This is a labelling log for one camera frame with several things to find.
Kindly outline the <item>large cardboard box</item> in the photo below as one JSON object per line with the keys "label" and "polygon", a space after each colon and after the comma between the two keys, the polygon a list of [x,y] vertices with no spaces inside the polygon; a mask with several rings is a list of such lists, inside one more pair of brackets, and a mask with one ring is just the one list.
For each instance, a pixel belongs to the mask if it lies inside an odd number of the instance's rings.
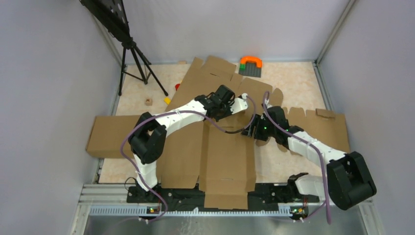
{"label": "large cardboard box", "polygon": [[187,125],[166,138],[157,179],[162,188],[198,186],[206,208],[246,210],[256,182],[254,140],[207,120]]}

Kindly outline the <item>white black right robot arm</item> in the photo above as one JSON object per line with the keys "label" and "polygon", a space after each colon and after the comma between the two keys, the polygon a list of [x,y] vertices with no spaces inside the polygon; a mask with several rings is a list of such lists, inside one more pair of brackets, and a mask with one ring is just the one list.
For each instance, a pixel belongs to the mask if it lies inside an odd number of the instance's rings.
{"label": "white black right robot arm", "polygon": [[241,134],[261,141],[273,138],[276,143],[321,168],[321,177],[308,173],[293,176],[290,181],[294,184],[287,188],[287,196],[294,202],[301,201],[306,195],[328,197],[346,211],[377,194],[375,182],[360,153],[335,149],[304,129],[290,125],[280,106],[270,106],[263,114],[256,114]]}

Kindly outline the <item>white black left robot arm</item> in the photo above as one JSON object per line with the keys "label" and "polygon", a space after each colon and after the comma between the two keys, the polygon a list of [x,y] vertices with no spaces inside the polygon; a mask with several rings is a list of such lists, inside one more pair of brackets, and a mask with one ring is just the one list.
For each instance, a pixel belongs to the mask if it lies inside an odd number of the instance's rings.
{"label": "white black left robot arm", "polygon": [[123,144],[129,143],[134,156],[132,163],[138,175],[136,182],[140,186],[138,196],[144,202],[155,200],[155,186],[158,183],[156,161],[162,155],[169,135],[200,121],[208,120],[215,125],[219,120],[245,111],[254,104],[247,93],[235,96],[232,90],[221,85],[217,91],[199,95],[170,112],[157,115],[143,113],[123,141]]}

